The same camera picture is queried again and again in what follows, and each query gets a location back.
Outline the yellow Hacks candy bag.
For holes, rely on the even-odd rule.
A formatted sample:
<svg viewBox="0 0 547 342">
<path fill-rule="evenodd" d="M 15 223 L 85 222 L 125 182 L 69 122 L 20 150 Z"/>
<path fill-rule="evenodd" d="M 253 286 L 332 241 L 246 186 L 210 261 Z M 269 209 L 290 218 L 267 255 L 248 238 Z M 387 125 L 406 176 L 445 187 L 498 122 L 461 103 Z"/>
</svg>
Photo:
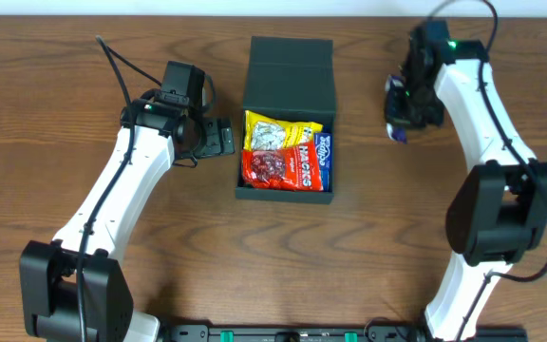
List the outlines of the yellow Hacks candy bag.
<svg viewBox="0 0 547 342">
<path fill-rule="evenodd" d="M 311 141 L 324 126 L 316 122 L 288 122 L 275 120 L 251 110 L 245 114 L 243 149 L 274 151 Z"/>
</svg>

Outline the dark purple chocolate bar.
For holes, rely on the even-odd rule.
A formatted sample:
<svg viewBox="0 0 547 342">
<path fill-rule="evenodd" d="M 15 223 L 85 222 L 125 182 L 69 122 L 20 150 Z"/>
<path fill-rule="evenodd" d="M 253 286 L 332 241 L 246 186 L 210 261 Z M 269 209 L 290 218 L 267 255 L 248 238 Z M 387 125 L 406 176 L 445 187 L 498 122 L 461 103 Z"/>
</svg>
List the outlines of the dark purple chocolate bar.
<svg viewBox="0 0 547 342">
<path fill-rule="evenodd" d="M 407 144 L 404 116 L 406 108 L 406 91 L 402 79 L 389 75 L 385 83 L 386 100 L 384 106 L 384 118 L 387 123 L 388 137 L 397 142 Z"/>
</svg>

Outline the red Hacks candy bag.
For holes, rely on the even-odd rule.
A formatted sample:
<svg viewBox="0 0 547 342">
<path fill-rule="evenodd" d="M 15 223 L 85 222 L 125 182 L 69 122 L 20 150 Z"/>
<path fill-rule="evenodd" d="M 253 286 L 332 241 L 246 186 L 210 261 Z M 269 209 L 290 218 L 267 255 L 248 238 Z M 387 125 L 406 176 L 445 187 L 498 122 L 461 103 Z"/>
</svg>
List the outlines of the red Hacks candy bag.
<svg viewBox="0 0 547 342">
<path fill-rule="evenodd" d="M 322 192 L 314 142 L 272 151 L 242 151 L 242 179 L 253 188 Z"/>
</svg>

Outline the blue Eclipse mint tin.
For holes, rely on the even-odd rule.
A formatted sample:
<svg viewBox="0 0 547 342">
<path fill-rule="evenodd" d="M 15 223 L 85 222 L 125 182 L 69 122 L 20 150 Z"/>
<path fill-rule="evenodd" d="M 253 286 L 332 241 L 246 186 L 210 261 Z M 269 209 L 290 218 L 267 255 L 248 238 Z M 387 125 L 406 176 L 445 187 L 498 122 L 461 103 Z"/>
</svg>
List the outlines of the blue Eclipse mint tin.
<svg viewBox="0 0 547 342">
<path fill-rule="evenodd" d="M 314 145 L 321 171 L 329 171 L 331 165 L 332 135 L 330 133 L 315 133 Z"/>
</svg>

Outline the blue cookie pack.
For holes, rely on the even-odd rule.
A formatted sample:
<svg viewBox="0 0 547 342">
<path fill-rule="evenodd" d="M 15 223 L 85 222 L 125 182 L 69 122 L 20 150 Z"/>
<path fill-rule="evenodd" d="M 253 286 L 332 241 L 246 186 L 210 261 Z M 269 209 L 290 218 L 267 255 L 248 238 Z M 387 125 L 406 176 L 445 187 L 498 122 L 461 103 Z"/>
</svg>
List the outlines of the blue cookie pack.
<svg viewBox="0 0 547 342">
<path fill-rule="evenodd" d="M 320 177 L 323 185 L 323 191 L 330 191 L 330 170 L 328 168 L 320 169 Z"/>
</svg>

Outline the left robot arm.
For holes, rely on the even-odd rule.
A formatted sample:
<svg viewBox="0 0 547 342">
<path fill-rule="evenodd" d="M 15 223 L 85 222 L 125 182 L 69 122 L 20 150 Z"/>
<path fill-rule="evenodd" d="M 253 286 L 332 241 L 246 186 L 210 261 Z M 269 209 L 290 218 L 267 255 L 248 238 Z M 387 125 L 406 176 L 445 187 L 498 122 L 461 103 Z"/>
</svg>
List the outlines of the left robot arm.
<svg viewBox="0 0 547 342">
<path fill-rule="evenodd" d="M 168 62 L 162 81 L 121 113 L 114 150 L 84 202 L 50 242 L 19 260 L 28 335 L 46 341 L 167 341 L 160 319 L 138 311 L 123 275 L 144 205 L 172 167 L 234 153 L 231 123 L 208 116 L 216 93 L 200 68 Z"/>
</svg>

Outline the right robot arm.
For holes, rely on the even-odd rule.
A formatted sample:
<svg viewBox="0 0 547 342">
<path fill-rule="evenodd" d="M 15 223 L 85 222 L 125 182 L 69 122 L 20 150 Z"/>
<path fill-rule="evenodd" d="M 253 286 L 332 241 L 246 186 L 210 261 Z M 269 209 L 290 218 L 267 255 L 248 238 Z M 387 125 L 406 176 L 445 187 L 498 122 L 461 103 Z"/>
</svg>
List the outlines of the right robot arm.
<svg viewBox="0 0 547 342">
<path fill-rule="evenodd" d="M 450 119 L 467 177 L 445 216 L 449 263 L 412 341 L 519 341 L 523 332 L 484 329 L 477 321 L 496 284 L 538 247 L 547 228 L 547 162 L 514 128 L 494 85 L 489 45 L 458 41 L 443 20 L 426 19 L 409 35 L 401 72 L 386 82 L 387 134 Z"/>
</svg>

